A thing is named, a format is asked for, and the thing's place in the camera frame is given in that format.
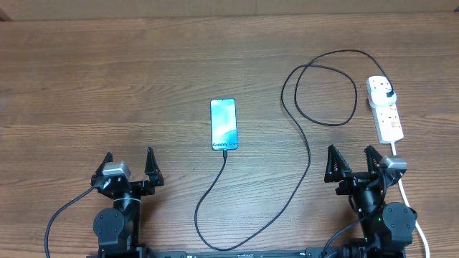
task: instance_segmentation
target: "white power strip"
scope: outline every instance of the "white power strip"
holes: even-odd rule
[[[392,155],[396,155],[395,142],[403,138],[402,124],[400,123],[399,113],[395,102],[397,96],[387,97],[387,92],[391,90],[389,81],[384,76],[371,76],[366,81],[368,90],[368,100],[372,107],[374,124],[378,133],[380,143],[390,143],[392,147]],[[398,182],[400,193],[404,204],[410,207],[408,198],[404,192],[402,179]],[[430,258],[429,243],[421,229],[421,226],[416,221],[416,229],[421,236],[422,243],[425,249],[425,258]]]

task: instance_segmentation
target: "tabletop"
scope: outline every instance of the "tabletop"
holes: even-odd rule
[[[285,205],[306,169],[303,139],[280,104],[290,71],[337,49],[360,49],[386,70],[398,95],[408,162],[405,189],[434,257],[459,247],[459,14],[119,19],[0,23],[0,257],[44,257],[44,231],[59,207],[90,187],[110,151],[142,179],[154,149],[165,185],[143,198],[141,241],[155,250],[210,252],[194,228],[194,209],[222,165],[213,151],[209,101],[234,98],[240,146],[199,210],[210,244],[230,247]],[[358,105],[346,125],[326,127],[286,105],[311,145],[311,167],[289,207],[237,250],[323,246],[356,219],[335,183],[324,183],[327,147],[355,171],[364,149],[381,154],[366,79],[380,75],[358,53],[317,62],[348,73]],[[312,118],[338,123],[354,104],[342,75],[311,68],[298,90]],[[396,186],[387,202],[402,198]],[[85,257],[98,248],[93,219],[111,200],[87,195],[51,228],[52,257]],[[359,226],[343,239],[360,236]],[[416,231],[408,257],[423,257]]]

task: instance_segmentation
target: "power strip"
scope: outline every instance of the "power strip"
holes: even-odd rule
[[[368,100],[372,107],[374,124],[380,143],[395,143],[403,138],[402,124],[395,97],[387,97],[389,82],[384,76],[372,76],[366,81]]]

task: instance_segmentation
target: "black cord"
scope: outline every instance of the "black cord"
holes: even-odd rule
[[[379,176],[382,178],[382,181],[384,182],[384,189],[382,190],[382,198],[381,198],[381,202],[378,204],[378,206],[376,208],[374,208],[374,210],[370,213],[368,213],[367,215],[361,217],[360,219],[357,219],[355,222],[353,222],[352,224],[348,225],[347,227],[345,227],[344,229],[338,231],[338,233],[334,234],[327,242],[327,244],[323,247],[323,250],[322,250],[322,258],[325,258],[326,256],[326,253],[327,253],[327,249],[328,247],[330,246],[331,242],[333,242],[336,238],[338,238],[341,234],[343,234],[345,231],[351,229],[353,226],[365,221],[366,219],[369,219],[369,218],[372,218],[377,212],[378,210],[381,209],[381,207],[384,205],[384,200],[386,199],[386,192],[387,192],[387,182],[386,182],[386,177],[383,175],[383,173],[381,172],[379,174]]]
[[[196,231],[199,235],[199,238],[201,238],[201,240],[210,248],[214,249],[214,250],[217,250],[217,251],[230,251],[230,250],[233,250],[233,249],[236,249],[240,246],[242,246],[243,244],[245,244],[246,242],[248,242],[249,240],[251,240],[252,238],[256,237],[259,233],[261,233],[263,230],[267,229],[280,215],[282,215],[282,213],[287,209],[288,207],[288,204],[290,204],[290,202],[292,201],[293,197],[295,196],[296,194],[296,191],[298,190],[298,188],[300,187],[301,183],[303,182],[303,179],[306,177],[306,174],[308,173],[308,170],[309,170],[309,167],[311,166],[311,149],[309,148],[309,143],[308,143],[308,139],[306,137],[306,134],[304,133],[302,127],[300,126],[300,124],[298,123],[298,121],[293,117],[293,115],[290,113],[290,111],[287,109],[287,107],[285,106],[285,102],[284,102],[284,90],[285,90],[285,86],[287,85],[287,82],[288,80],[292,77],[293,73],[295,73],[298,69],[303,68],[303,71],[301,71],[301,74],[300,76],[298,77],[298,80],[296,82],[296,85],[295,85],[295,97],[294,97],[294,100],[295,100],[295,106],[297,107],[298,111],[300,112],[300,114],[307,118],[308,120],[310,120],[311,122],[313,123],[317,123],[319,125],[326,125],[326,126],[340,126],[340,125],[345,125],[347,124],[351,119],[352,117],[354,116],[354,113],[356,111],[356,107],[357,107],[357,86],[356,86],[356,83],[355,81],[352,80],[352,78],[347,75],[345,72],[341,71],[341,70],[338,70],[336,68],[332,68],[332,67],[325,67],[323,65],[317,65],[317,64],[313,64],[317,59],[321,58],[321,57],[324,57],[326,55],[329,55],[329,54],[334,54],[334,53],[340,53],[340,52],[358,52],[358,53],[361,53],[361,54],[364,54],[366,55],[367,57],[369,57],[375,64],[376,66],[381,70],[382,74],[387,78],[387,81],[389,82],[390,86],[391,86],[391,92],[388,92],[387,93],[387,96],[390,97],[394,94],[394,87],[392,86],[392,83],[389,79],[389,77],[387,76],[386,72],[382,69],[382,67],[378,64],[378,62],[369,54],[367,54],[366,52],[363,52],[363,51],[360,51],[360,50],[355,50],[355,49],[343,49],[343,50],[337,50],[337,51],[332,51],[332,52],[327,52],[325,54],[321,54],[317,57],[314,57],[308,64],[302,64],[298,67],[296,67],[287,77],[287,79],[285,80],[283,86],[282,86],[282,90],[280,91],[280,101],[282,103],[282,106],[284,108],[284,110],[287,112],[288,116],[292,119],[292,121],[296,124],[296,126],[298,127],[298,129],[300,130],[301,132],[301,135],[303,136],[303,140],[304,140],[304,143],[305,143],[305,147],[306,147],[306,151],[308,153],[308,165],[306,166],[306,170],[304,171],[303,175],[301,176],[301,179],[300,181],[298,182],[298,184],[296,185],[295,189],[293,190],[292,194],[290,195],[290,198],[288,199],[287,203],[284,205],[284,207],[279,211],[279,213],[273,218],[271,219],[263,228],[261,228],[260,230],[258,230],[257,232],[255,232],[252,236],[249,236],[248,238],[246,238],[246,240],[240,242],[239,244],[236,244],[235,246],[233,247],[229,247],[229,248],[217,248],[217,247],[213,247],[211,244],[209,244],[205,239],[204,237],[201,235],[201,232],[199,231],[199,228],[198,228],[198,223],[197,223],[197,213],[198,213],[198,209],[199,209],[199,206],[201,205],[201,202],[203,202],[203,200],[206,198],[207,194],[209,194],[209,192],[212,190],[212,188],[214,187],[215,183],[217,182],[218,178],[220,177],[220,175],[222,174],[223,172],[223,169],[224,169],[224,166],[226,165],[226,162],[227,162],[227,153],[225,154],[225,151],[223,151],[223,166],[222,166],[222,169],[220,170],[220,172],[218,173],[217,177],[215,178],[214,180],[214,183],[212,183],[212,185],[210,186],[210,188],[206,191],[206,193],[201,197],[201,199],[199,200],[197,206],[196,206],[196,210],[194,211],[194,226],[196,227]],[[354,86],[354,92],[355,92],[355,101],[354,101],[354,108],[352,110],[352,113],[351,115],[349,116],[348,119],[346,119],[344,122],[342,123],[337,123],[337,124],[333,124],[333,123],[322,123],[322,122],[319,122],[317,120],[314,120],[310,117],[308,117],[299,107],[298,105],[298,101],[297,101],[297,91],[298,91],[298,85],[299,85],[299,82],[300,82],[300,79],[301,77],[303,76],[304,72],[309,68],[309,67],[317,67],[317,68],[323,68],[323,69],[328,69],[328,70],[332,70],[334,72],[338,72],[344,76],[346,76],[351,82],[352,82],[352,85]]]
[[[49,256],[49,249],[48,249],[48,237],[49,237],[49,231],[51,229],[52,222],[57,218],[57,216],[64,211],[68,206],[74,204],[81,198],[85,197],[88,193],[90,193],[92,190],[94,190],[94,186],[91,186],[86,192],[80,194],[77,198],[71,200],[68,204],[65,204],[61,209],[57,210],[54,215],[52,215],[51,219],[49,220],[48,227],[46,228],[46,233],[44,234],[44,253],[46,254],[47,258],[50,258]]]

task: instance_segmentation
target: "phone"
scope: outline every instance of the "phone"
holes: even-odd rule
[[[236,100],[211,100],[212,149],[235,150],[237,143]]]

